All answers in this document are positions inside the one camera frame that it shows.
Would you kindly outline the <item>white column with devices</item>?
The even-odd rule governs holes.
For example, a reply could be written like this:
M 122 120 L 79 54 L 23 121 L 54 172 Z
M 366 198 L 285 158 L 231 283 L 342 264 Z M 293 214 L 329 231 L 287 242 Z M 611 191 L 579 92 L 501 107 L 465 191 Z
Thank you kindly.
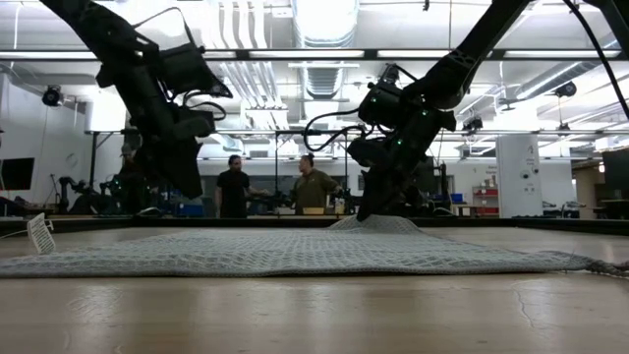
M 495 150 L 500 217 L 542 215 L 538 137 L 500 136 Z

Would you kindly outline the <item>person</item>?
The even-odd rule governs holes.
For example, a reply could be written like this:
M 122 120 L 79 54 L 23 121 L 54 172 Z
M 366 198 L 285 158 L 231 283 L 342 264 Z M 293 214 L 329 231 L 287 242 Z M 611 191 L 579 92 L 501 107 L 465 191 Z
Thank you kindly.
M 328 174 L 315 168 L 314 155 L 303 155 L 300 159 L 301 175 L 291 190 L 291 198 L 298 215 L 306 207 L 326 207 L 327 196 L 342 190 L 340 184 Z
M 268 196 L 267 190 L 257 190 L 250 177 L 242 170 L 240 155 L 233 154 L 228 160 L 228 169 L 219 174 L 215 188 L 217 215 L 221 218 L 246 218 L 248 196 Z

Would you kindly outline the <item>red shelf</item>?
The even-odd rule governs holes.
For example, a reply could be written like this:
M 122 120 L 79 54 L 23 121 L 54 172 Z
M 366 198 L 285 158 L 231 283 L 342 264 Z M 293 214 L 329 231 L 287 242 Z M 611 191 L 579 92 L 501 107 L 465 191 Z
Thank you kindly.
M 476 217 L 499 217 L 498 189 L 496 187 L 474 187 L 472 197 L 472 207 Z

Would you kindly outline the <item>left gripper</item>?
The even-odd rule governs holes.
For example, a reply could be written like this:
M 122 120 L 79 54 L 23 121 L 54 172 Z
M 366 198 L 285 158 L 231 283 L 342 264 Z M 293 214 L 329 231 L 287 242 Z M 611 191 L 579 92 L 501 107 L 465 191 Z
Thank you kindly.
M 173 141 L 170 133 L 178 108 L 161 84 L 152 77 L 132 77 L 124 88 L 124 102 L 131 114 L 131 124 L 143 137 L 139 163 L 150 173 L 159 175 L 194 199 L 202 194 L 197 138 Z

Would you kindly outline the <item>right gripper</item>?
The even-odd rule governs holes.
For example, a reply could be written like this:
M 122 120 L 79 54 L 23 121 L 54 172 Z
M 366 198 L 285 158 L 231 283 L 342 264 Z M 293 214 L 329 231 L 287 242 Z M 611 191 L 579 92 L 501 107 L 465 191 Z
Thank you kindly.
M 357 212 L 359 221 L 387 210 L 398 199 L 419 163 L 427 160 L 427 150 L 442 129 L 456 130 L 453 112 L 425 109 L 377 145 L 375 165 L 361 173 L 364 190 Z

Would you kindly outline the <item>black aluminium table frame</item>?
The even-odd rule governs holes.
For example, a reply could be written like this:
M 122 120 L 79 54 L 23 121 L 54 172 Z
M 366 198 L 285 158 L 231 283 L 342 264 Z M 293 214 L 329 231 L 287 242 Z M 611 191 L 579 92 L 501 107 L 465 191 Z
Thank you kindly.
M 261 62 L 266 60 L 287 60 L 291 62 L 322 62 L 328 64 L 329 62 L 346 61 L 346 60 L 375 60 L 379 56 L 376 50 L 363 50 L 363 49 L 291 49 L 291 50 L 275 50 L 275 49 L 220 49 L 220 50 L 205 50 L 202 57 L 206 64 L 210 61 L 217 62 Z M 100 62 L 93 53 L 87 51 L 63 51 L 63 52 L 36 52 L 36 51 L 7 51 L 0 52 L 0 61 L 58 61 L 58 62 Z M 211 105 L 216 97 L 205 95 L 208 97 L 207 104 Z M 367 139 L 384 139 L 392 132 L 390 128 L 383 126 L 369 125 L 365 122 L 357 125 L 357 130 L 360 131 L 360 137 Z M 374 214 L 384 215 L 390 211 L 395 205 L 393 204 L 385 213 Z

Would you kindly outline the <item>black background station frame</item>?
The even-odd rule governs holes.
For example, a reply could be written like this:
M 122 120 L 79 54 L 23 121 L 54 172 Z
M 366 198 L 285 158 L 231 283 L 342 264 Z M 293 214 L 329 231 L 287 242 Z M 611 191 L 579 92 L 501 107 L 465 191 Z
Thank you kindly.
M 299 162 L 301 155 L 312 153 L 314 161 L 334 162 L 341 160 L 347 186 L 349 154 L 348 132 L 344 130 L 291 129 L 273 133 L 272 161 L 274 164 L 274 189 L 279 190 L 281 163 Z

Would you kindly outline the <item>silver ventilation duct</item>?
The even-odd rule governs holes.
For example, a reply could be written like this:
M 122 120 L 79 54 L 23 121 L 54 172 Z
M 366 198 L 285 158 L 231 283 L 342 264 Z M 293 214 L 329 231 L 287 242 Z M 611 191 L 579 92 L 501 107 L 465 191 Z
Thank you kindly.
M 355 42 L 359 0 L 291 0 L 296 46 L 307 49 L 349 48 Z M 307 67 L 301 70 L 306 94 L 313 99 L 333 99 L 341 90 L 345 69 Z

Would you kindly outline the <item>black monitor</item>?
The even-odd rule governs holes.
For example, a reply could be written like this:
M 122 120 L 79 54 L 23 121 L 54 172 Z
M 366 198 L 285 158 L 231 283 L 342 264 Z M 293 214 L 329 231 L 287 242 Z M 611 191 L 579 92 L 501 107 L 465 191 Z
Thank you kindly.
M 26 191 L 30 189 L 34 159 L 0 159 L 0 191 Z
M 604 181 L 609 190 L 629 193 L 629 147 L 607 150 L 602 154 Z
M 413 172 L 413 185 L 423 193 L 435 194 L 437 192 L 437 178 L 432 157 L 419 163 Z

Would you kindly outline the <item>light blue waffle towel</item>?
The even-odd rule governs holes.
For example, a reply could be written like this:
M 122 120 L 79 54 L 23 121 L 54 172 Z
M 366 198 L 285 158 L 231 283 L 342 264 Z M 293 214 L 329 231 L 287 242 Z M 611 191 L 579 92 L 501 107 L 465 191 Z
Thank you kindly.
M 0 259 L 0 278 L 266 277 L 320 274 L 485 274 L 589 271 L 629 278 L 628 264 L 431 236 L 410 220 L 342 219 L 301 230 L 199 230 Z

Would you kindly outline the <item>blue storage bin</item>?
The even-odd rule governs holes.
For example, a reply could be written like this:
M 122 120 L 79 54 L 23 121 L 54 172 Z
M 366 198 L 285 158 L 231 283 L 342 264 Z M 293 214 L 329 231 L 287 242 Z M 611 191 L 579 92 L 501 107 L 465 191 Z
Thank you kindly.
M 173 215 L 175 217 L 205 217 L 203 204 L 176 203 L 173 205 Z

